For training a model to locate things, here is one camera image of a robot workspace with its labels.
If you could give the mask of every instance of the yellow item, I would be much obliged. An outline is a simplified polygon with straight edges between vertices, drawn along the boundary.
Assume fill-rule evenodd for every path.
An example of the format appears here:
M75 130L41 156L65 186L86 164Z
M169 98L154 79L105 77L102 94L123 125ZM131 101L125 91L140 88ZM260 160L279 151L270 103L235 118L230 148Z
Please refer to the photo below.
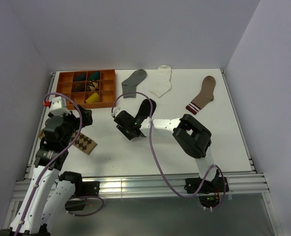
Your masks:
M99 95L98 93L93 93L92 96L90 96L88 99L85 100L87 103L94 103L94 102L99 102Z

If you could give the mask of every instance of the brown sock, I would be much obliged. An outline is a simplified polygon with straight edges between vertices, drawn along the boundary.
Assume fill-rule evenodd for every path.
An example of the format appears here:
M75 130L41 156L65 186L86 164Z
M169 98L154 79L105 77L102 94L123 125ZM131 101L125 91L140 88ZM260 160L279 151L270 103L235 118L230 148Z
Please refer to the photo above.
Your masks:
M191 101L191 103L186 106L186 109L194 115L197 114L202 108L206 106L206 104L214 99L214 87L215 79L210 75L205 77L202 82L200 93Z

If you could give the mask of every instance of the brown argyle fabric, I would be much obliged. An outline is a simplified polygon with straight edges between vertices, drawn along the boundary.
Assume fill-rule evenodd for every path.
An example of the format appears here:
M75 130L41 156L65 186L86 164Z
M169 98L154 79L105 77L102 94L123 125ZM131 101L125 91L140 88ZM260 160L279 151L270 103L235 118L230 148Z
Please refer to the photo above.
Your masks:
M71 140L73 140L75 138L76 134L77 134L77 131L74 132ZM40 139L45 137L45 135L43 133L43 129L39 132L38 137ZM75 140L75 143L73 145L76 146L78 149L80 149L82 152L84 152L86 154L90 154L91 151L97 146L97 143L95 143L92 139L90 139L86 135L80 133L80 135L77 137L77 139Z

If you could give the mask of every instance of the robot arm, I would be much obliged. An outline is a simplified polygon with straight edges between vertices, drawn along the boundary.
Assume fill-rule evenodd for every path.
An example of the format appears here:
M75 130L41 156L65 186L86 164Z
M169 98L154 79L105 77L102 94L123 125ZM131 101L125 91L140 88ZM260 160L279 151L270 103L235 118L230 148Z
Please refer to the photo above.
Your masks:
M129 139L147 137L150 133L149 101L142 102L139 112L134 118L126 111L118 108L112 114L117 128ZM211 165L214 164L210 145L211 132L197 121L193 116L185 114L176 119L153 119L153 135L173 136L184 152L195 158L200 171L204 176ZM218 172L212 169L208 174L207 182L216 181Z
M93 123L92 111L78 106L83 121L83 127ZM0 236L13 236L18 230L18 236L49 236L47 228L52 226L55 216L64 208L67 200L79 189L82 177L78 173L67 172L61 175L55 193L47 201L49 192L58 178L63 163L68 155L66 150L45 172L45 167L70 142L72 134L79 129L79 118L66 108L63 97L52 99L49 108L49 118L46 120L45 137L40 142L40 149L36 153L34 170L27 194L23 200L18 214L11 223L10 228L0 231ZM32 190L35 194L29 202ZM27 214L22 221L22 214L28 206Z

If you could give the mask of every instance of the striped sock cuff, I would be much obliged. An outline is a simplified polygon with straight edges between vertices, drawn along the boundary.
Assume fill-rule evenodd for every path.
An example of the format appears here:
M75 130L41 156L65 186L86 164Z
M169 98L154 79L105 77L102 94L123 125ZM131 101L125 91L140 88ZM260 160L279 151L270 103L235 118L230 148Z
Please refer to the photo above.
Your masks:
M186 109L188 111L190 111L191 113L193 113L194 115L197 114L200 111L200 108L196 104L194 104L193 102L189 103L186 106Z

